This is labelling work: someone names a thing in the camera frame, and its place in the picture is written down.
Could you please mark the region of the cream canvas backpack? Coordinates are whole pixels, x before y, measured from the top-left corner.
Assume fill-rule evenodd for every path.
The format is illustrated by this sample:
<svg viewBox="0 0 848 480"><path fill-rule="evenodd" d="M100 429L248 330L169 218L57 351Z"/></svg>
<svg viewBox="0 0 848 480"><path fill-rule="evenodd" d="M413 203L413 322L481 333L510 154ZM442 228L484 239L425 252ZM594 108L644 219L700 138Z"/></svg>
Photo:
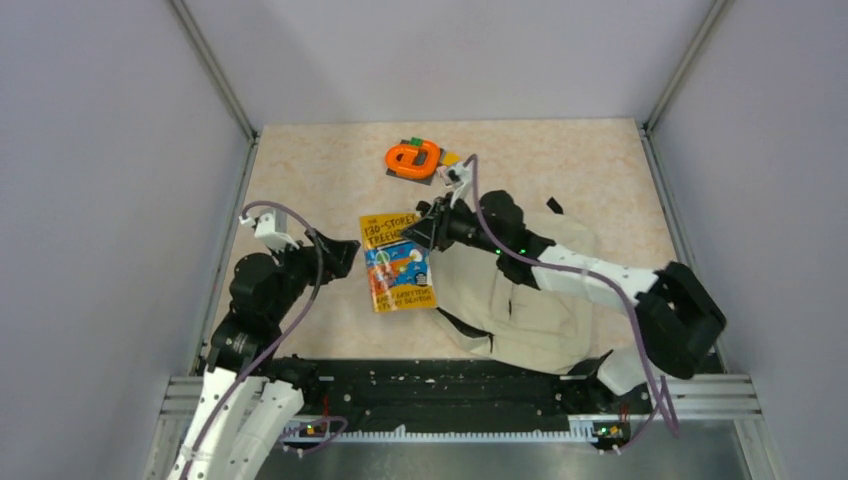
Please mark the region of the cream canvas backpack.
<svg viewBox="0 0 848 480"><path fill-rule="evenodd" d="M592 304L508 280L496 255L459 243L429 255L437 300L430 318L464 352L549 374L587 359Z"/></svg>

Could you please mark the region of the yellow treehouse book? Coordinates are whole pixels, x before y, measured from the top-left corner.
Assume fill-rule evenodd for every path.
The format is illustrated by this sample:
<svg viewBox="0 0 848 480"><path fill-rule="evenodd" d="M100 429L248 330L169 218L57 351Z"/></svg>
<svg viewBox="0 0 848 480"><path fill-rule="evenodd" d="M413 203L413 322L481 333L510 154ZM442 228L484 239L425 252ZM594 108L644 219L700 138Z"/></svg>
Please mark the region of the yellow treehouse book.
<svg viewBox="0 0 848 480"><path fill-rule="evenodd" d="M419 219L412 212L359 219L372 305L377 313L437 306L428 251L401 237L401 232Z"/></svg>

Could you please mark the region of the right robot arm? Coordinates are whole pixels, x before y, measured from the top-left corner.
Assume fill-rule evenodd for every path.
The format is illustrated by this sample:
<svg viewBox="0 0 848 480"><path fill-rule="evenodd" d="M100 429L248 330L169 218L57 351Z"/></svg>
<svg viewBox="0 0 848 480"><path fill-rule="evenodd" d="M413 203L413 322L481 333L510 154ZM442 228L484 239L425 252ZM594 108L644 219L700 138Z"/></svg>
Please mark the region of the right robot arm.
<svg viewBox="0 0 848 480"><path fill-rule="evenodd" d="M671 261L659 270L627 267L578 253L526 226L523 210L503 190L470 207L453 194L418 205L421 219L401 235L430 251L456 243L497 257L512 283L574 295L627 316L630 350L614 351L586 385L589 404L612 412L640 384L660 375L692 378L727 319L692 269Z"/></svg>

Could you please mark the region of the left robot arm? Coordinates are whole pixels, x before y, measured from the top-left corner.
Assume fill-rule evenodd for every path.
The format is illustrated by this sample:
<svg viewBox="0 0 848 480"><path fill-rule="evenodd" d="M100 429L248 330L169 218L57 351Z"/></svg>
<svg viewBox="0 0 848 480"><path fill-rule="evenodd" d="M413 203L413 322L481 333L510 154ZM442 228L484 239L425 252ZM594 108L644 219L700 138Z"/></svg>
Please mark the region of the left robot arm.
<svg viewBox="0 0 848 480"><path fill-rule="evenodd" d="M254 479L283 438L315 427L321 445L348 422L323 416L295 426L319 404L315 363L275 352L309 312L320 288L350 273L360 249L399 241L416 213L365 221L362 240L334 240L274 202L243 209L239 221L265 249L242 257L230 282L229 307L213 332L201 392L170 479Z"/></svg>

